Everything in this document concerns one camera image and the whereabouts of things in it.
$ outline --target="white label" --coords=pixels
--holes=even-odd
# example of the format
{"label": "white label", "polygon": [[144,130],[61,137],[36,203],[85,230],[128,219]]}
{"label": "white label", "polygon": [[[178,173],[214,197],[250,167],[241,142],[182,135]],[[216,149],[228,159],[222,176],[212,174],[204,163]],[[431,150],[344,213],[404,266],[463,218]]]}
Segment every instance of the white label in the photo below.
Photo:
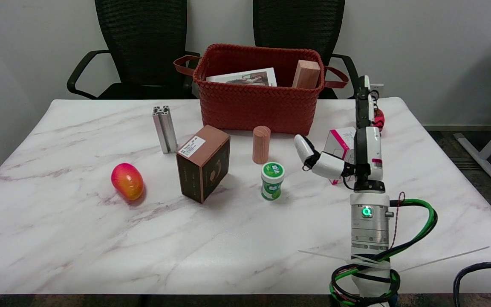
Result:
{"label": "white label", "polygon": [[194,154],[194,152],[197,151],[198,148],[200,148],[200,146],[202,146],[202,144],[204,144],[205,142],[206,140],[195,136],[189,142],[187,142],[187,144],[185,144],[185,146],[183,146],[181,150],[179,150],[179,153],[187,158],[190,158]]}

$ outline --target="robotic hand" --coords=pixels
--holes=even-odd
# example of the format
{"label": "robotic hand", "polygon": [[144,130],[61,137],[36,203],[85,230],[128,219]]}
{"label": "robotic hand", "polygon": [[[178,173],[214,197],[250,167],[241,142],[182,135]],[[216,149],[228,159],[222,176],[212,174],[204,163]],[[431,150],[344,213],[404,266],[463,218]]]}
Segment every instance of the robotic hand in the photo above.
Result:
{"label": "robotic hand", "polygon": [[349,164],[328,152],[316,151],[312,142],[305,136],[295,136],[295,148],[304,171],[325,178],[339,178],[354,175],[354,194],[350,195],[351,205],[351,251],[353,263],[361,270],[353,273],[353,282],[359,289],[356,297],[343,291],[332,278],[331,288],[341,292],[342,301],[355,306],[386,306],[387,298],[382,298],[390,290],[390,263],[388,261],[365,261],[373,255],[386,251],[389,247],[388,220],[393,212],[388,211],[390,199],[386,196],[382,182],[382,153],[380,130],[374,127],[376,104],[370,95],[368,76],[360,78],[362,86],[356,96],[356,125],[354,138],[356,164]]}

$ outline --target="red woven basket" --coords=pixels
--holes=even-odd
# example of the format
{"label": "red woven basket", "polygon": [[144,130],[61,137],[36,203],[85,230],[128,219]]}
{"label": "red woven basket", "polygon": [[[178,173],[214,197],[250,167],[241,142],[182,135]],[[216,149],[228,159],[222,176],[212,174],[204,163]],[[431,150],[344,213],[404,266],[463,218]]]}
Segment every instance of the red woven basket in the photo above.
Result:
{"label": "red woven basket", "polygon": [[[182,66],[198,59],[184,56],[175,60],[178,72],[192,75],[200,95],[204,125],[219,129],[253,130],[267,126],[273,132],[307,135],[314,120],[318,95],[323,87],[343,88],[347,76],[324,67],[320,55],[309,49],[249,47],[216,43],[207,48],[196,70]],[[298,60],[317,62],[321,68],[318,87],[293,88]],[[206,81],[214,75],[274,68],[277,87],[226,84]],[[343,81],[325,82],[325,69]]]}

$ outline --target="green indicator light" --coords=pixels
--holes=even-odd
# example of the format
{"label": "green indicator light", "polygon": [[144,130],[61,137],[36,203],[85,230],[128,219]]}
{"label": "green indicator light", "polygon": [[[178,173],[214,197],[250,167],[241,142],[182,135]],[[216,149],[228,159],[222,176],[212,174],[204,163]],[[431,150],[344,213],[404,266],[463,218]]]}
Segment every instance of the green indicator light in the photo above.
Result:
{"label": "green indicator light", "polygon": [[365,217],[371,217],[373,215],[373,210],[370,207],[364,207],[361,213]]}

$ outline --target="green jar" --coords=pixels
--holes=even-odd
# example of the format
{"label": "green jar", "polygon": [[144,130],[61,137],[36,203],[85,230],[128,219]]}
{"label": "green jar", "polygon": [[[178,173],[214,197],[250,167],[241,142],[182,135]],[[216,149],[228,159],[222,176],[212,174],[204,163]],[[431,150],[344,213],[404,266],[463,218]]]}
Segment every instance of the green jar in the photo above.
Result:
{"label": "green jar", "polygon": [[267,200],[276,200],[281,195],[281,183],[283,182],[285,170],[281,164],[268,162],[261,169],[261,195]]}

